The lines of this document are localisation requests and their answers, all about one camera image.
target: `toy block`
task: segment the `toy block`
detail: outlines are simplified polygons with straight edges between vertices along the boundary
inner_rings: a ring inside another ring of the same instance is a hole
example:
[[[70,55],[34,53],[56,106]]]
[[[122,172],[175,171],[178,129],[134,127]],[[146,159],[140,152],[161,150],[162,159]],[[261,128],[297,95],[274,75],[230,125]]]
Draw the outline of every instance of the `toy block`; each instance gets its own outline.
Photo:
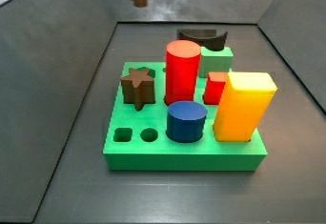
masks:
[[[222,51],[210,51],[202,47],[202,62],[199,77],[206,78],[210,71],[229,72],[231,69],[233,52],[230,47]]]
[[[194,100],[201,63],[201,46],[187,40],[167,45],[166,104]]]
[[[206,80],[203,102],[206,105],[219,105],[229,74],[226,72],[210,72]]]
[[[127,62],[122,76],[128,75],[130,68],[142,67],[155,70],[155,104],[147,104],[136,112],[132,105],[123,103],[123,86],[119,85],[103,148],[110,170],[254,171],[267,155],[258,130],[246,144],[215,140],[213,123],[219,107],[203,103],[206,79],[198,78],[194,95],[194,102],[206,108],[203,136],[194,143],[178,143],[167,136],[170,107],[165,103],[166,90],[162,86],[166,83],[166,63]]]
[[[122,77],[123,103],[135,104],[140,111],[145,104],[155,103],[154,78],[150,69],[135,70],[130,68],[128,75]]]
[[[203,136],[207,109],[193,101],[178,101],[169,107],[167,136],[179,143],[197,142]]]
[[[266,72],[230,72],[214,121],[221,142],[249,142],[277,92]]]
[[[229,32],[217,35],[217,30],[178,30],[178,39],[189,40],[205,46],[211,51],[225,49]]]

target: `metal wall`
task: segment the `metal wall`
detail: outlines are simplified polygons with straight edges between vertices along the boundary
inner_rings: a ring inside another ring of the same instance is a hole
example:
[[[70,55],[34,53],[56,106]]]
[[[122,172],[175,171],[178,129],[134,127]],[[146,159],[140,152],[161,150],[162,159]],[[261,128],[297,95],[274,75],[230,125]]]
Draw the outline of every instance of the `metal wall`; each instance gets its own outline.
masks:
[[[0,222],[31,222],[116,26],[104,0],[0,9]]]
[[[255,24],[273,0],[149,0],[134,8],[130,0],[108,0],[120,21]]]
[[[326,0],[275,0],[258,26],[326,111]]]

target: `brown star block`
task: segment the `brown star block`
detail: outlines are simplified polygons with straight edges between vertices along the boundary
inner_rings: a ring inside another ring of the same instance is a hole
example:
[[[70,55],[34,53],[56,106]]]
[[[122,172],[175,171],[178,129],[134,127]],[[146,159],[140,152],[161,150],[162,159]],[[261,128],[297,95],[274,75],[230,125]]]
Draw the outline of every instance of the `brown star block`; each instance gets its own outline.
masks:
[[[122,77],[123,103],[135,104],[140,111],[146,104],[155,103],[154,78],[150,69],[128,69],[128,75]]]

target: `orange rectangular block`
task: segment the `orange rectangular block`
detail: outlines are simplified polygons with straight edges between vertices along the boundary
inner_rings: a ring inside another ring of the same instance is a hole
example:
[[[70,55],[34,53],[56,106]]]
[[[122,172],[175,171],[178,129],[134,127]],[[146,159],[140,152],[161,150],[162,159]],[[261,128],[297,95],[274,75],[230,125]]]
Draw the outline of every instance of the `orange rectangular block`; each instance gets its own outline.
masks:
[[[266,72],[230,72],[213,125],[219,142],[249,142],[278,87]]]

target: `green shape sorter board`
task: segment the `green shape sorter board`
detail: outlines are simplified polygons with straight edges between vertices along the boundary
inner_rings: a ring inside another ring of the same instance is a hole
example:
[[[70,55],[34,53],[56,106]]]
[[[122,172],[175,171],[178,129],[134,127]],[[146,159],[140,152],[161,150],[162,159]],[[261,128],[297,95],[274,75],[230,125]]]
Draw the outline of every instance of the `green shape sorter board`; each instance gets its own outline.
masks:
[[[215,140],[213,122],[218,106],[207,108],[203,137],[195,143],[177,143],[166,135],[167,110],[165,103],[165,62],[126,62],[128,68],[155,70],[155,104],[136,112],[134,104],[123,103],[119,85],[115,108],[103,153],[110,170],[131,171],[254,171],[267,155],[255,130],[249,143],[222,143]],[[206,79],[198,78],[194,101],[205,104]]]

